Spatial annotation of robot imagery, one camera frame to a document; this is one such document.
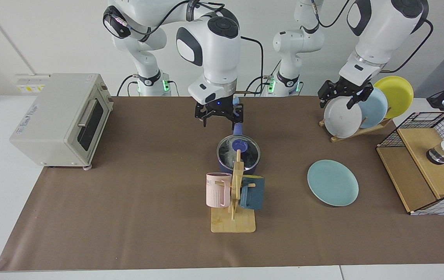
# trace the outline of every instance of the yellow plate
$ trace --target yellow plate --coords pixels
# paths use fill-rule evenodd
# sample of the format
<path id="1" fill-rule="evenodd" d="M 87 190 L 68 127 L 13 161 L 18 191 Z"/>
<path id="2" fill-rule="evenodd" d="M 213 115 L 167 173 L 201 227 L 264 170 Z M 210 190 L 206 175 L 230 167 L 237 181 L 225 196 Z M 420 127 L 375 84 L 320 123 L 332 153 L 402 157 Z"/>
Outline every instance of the yellow plate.
<path id="1" fill-rule="evenodd" d="M 414 89 L 407 80 L 399 76 L 382 78 L 374 86 L 380 89 L 388 100 L 388 107 L 391 109 L 386 114 L 387 119 L 405 113 L 414 99 Z"/>

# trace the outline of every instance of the mug rack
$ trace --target mug rack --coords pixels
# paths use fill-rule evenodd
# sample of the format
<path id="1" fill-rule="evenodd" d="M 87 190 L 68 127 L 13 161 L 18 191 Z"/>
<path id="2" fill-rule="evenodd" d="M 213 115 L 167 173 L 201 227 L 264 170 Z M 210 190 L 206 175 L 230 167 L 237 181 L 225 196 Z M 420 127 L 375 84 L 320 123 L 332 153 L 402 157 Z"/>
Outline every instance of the mug rack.
<path id="1" fill-rule="evenodd" d="M 211 232 L 213 233 L 251 233 L 256 230 L 254 210 L 238 207 L 241 200 L 241 185 L 244 173 L 244 162 L 241 161 L 241 150 L 237 150 L 234 171 L 232 173 L 231 202 L 229 207 L 211 209 Z"/>

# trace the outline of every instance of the oven window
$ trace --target oven window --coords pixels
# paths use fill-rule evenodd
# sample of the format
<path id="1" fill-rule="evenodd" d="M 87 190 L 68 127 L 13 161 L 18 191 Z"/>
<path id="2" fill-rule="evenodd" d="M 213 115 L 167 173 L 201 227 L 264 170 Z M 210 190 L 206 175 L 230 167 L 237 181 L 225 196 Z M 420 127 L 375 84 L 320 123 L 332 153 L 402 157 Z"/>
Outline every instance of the oven window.
<path id="1" fill-rule="evenodd" d="M 104 110 L 101 106 L 101 103 L 99 103 L 99 101 L 97 100 L 96 106 L 92 111 L 92 116 L 90 117 L 89 124 L 87 125 L 87 127 L 80 129 L 80 133 L 78 134 L 77 138 L 80 145 L 82 145 L 83 149 L 85 149 L 86 151 L 89 151 L 90 143 L 94 138 L 103 114 Z"/>

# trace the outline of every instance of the white plate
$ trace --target white plate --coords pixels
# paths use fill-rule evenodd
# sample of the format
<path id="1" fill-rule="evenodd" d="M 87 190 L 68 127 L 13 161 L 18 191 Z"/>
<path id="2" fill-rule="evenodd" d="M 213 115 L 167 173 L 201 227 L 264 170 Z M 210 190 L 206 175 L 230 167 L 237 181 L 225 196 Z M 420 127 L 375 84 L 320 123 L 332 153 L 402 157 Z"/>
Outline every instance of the white plate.
<path id="1" fill-rule="evenodd" d="M 346 104 L 349 97 L 340 96 L 329 101 L 324 111 L 325 128 L 331 135 L 348 138 L 357 132 L 362 123 L 362 110 L 358 104 L 349 110 Z"/>

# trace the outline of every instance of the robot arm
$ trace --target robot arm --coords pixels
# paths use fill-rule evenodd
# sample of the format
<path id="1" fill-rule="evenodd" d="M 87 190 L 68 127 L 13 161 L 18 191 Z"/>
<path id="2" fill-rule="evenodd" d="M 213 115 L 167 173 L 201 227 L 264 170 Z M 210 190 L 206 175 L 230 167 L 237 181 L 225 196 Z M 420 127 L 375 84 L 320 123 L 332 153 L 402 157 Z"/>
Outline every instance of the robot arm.
<path id="1" fill-rule="evenodd" d="M 323 0 L 316 1 L 320 11 Z M 312 53 L 324 46 L 324 34 L 318 29 L 311 0 L 298 0 L 295 20 L 300 24 L 298 30 L 279 32 L 274 37 L 274 49 L 281 56 L 281 66 L 277 72 L 275 85 L 270 87 L 266 96 L 284 97 L 295 94 L 302 70 L 302 59 L 298 53 Z"/>
<path id="2" fill-rule="evenodd" d="M 241 44 L 234 14 L 199 0 L 109 0 L 109 5 L 103 23 L 113 34 L 115 46 L 132 56 L 141 92 L 155 96 L 165 93 L 161 81 L 168 78 L 147 51 L 166 45 L 161 25 L 187 21 L 177 32 L 177 49 L 182 58 L 204 68 L 188 87 L 197 101 L 195 117 L 204 122 L 210 116 L 224 116 L 233 123 L 243 121 L 242 106 L 232 105 Z"/>
<path id="3" fill-rule="evenodd" d="M 427 0 L 356 0 L 348 12 L 348 25 L 359 42 L 339 71 L 336 83 L 326 81 L 318 92 L 320 106 L 338 96 L 351 96 L 350 109 L 366 101 L 374 89 L 370 80 L 379 74 L 428 14 Z"/>

